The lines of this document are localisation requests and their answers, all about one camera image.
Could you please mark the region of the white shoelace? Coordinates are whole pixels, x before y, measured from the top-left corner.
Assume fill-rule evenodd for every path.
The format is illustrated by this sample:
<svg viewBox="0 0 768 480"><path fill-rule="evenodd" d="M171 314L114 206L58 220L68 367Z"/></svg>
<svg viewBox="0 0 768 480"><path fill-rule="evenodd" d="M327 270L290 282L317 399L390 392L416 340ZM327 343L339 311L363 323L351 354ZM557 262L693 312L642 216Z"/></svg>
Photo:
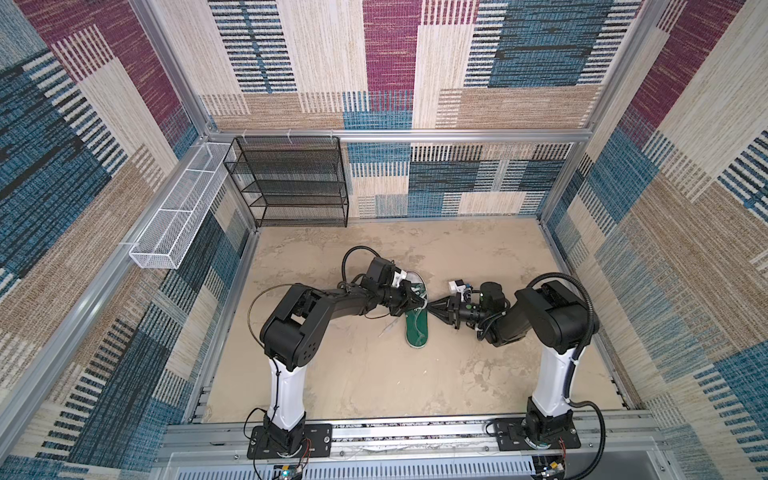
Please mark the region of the white shoelace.
<svg viewBox="0 0 768 480"><path fill-rule="evenodd" d="M416 348L424 345L428 339L426 308L419 312L408 312L402 317L405 319L407 342Z"/></svg>

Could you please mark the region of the green canvas sneaker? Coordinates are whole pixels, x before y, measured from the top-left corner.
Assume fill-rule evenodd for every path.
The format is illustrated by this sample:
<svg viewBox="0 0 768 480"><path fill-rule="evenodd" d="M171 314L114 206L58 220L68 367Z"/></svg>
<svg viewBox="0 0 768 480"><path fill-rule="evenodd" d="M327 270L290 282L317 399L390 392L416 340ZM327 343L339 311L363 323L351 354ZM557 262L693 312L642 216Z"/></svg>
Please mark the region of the green canvas sneaker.
<svg viewBox="0 0 768 480"><path fill-rule="evenodd" d="M411 291L420 300L418 307L405 313L406 341L413 348L423 348L428 341L428 294L426 284L416 272L408 272L406 280L411 283Z"/></svg>

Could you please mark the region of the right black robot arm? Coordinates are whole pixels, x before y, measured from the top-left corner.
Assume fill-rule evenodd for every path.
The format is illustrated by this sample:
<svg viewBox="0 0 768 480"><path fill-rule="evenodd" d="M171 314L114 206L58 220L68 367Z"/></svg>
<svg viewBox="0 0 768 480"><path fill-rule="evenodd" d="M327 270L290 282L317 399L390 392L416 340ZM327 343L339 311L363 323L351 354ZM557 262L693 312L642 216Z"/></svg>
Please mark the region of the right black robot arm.
<svg viewBox="0 0 768 480"><path fill-rule="evenodd" d="M496 418L487 433L501 451L578 449L572 383L580 356L598 329L587 302L558 278L527 286L509 299L500 284L477 289L454 285L452 293L427 304L428 312L456 329L465 325L479 341L510 345L532 332L542 345L539 377L522 417Z"/></svg>

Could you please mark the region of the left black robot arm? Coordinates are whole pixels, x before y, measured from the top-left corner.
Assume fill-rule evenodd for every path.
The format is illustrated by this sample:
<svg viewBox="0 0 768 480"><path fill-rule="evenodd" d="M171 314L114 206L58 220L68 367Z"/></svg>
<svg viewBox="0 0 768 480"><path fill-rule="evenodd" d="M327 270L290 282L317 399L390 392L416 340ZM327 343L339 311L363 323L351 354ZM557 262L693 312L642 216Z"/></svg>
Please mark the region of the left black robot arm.
<svg viewBox="0 0 768 480"><path fill-rule="evenodd" d="M364 316L378 306L398 317L426 305L426 299L414 292L407 280L397 287L346 284L332 290L301 283L291 285L259 334L271 369L270 406L263 423L269 440L290 452L303 444L306 367L317 354L333 319Z"/></svg>

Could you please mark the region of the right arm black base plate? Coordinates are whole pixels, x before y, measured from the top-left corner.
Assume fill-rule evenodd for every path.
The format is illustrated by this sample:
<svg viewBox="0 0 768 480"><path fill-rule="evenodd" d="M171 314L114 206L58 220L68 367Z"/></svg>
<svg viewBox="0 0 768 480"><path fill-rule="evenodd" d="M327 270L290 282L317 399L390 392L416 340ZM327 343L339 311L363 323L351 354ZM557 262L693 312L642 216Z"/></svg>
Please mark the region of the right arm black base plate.
<svg viewBox="0 0 768 480"><path fill-rule="evenodd" d="M488 432L500 451L579 449L582 444L573 419L568 415L539 420L537 417L496 418Z"/></svg>

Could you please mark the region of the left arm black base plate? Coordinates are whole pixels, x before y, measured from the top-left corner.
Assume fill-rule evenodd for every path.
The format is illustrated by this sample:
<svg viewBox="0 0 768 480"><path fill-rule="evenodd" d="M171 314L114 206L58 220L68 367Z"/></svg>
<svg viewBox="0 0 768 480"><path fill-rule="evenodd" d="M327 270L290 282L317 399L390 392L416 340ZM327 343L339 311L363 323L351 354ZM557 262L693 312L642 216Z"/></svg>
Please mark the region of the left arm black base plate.
<svg viewBox="0 0 768 480"><path fill-rule="evenodd" d="M330 423L298 424L291 431L260 425L251 432L246 456L249 460L298 460L308 452L310 459L327 458L332 440L333 426Z"/></svg>

